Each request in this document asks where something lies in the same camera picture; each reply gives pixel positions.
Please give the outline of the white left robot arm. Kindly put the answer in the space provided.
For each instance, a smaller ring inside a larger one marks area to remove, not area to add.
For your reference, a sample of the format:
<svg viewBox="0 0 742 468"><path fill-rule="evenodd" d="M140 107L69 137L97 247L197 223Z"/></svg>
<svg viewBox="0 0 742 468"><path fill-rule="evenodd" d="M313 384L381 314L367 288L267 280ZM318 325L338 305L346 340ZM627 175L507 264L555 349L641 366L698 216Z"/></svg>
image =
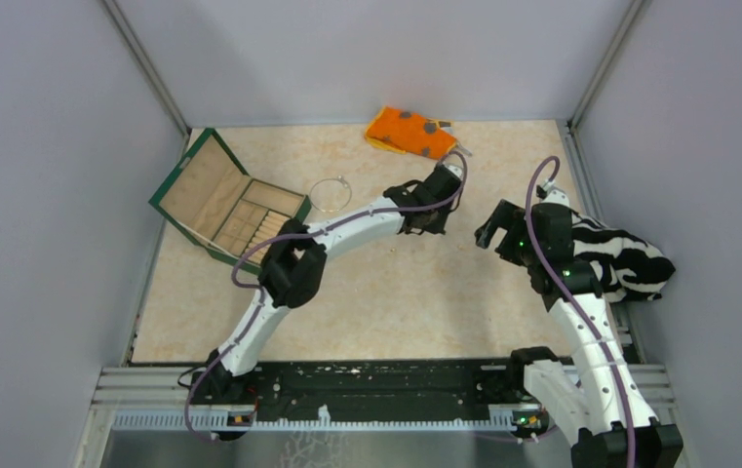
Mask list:
<svg viewBox="0 0 742 468"><path fill-rule="evenodd" d="M291 218L277 236L247 251L247 256L263 254L251 286L254 297L234 332L193 379L188 403L242 401L250 389L248 373L266 343L292 310L315 297L328 262L387 237L444 234L467 176L465 163L439 162L425 179L392 186L359 210L313 224Z"/></svg>

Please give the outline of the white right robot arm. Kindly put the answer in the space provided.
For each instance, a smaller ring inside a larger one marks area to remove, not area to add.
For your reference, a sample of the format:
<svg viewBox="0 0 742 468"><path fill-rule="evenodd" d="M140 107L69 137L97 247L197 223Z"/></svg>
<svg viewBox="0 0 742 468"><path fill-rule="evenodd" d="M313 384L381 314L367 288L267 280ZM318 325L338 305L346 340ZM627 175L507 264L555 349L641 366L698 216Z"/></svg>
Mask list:
<svg viewBox="0 0 742 468"><path fill-rule="evenodd" d="M519 402L535 399L570 445L574 467L673 467L683 451L674 423L647 401L618 348L605 297L590 263L578 258L567 196L553 189L540 203L497 203L475 232L482 249L498 230L498 256L523 267L545 310L561 327L576 376L547 347L512 352L506 388Z"/></svg>

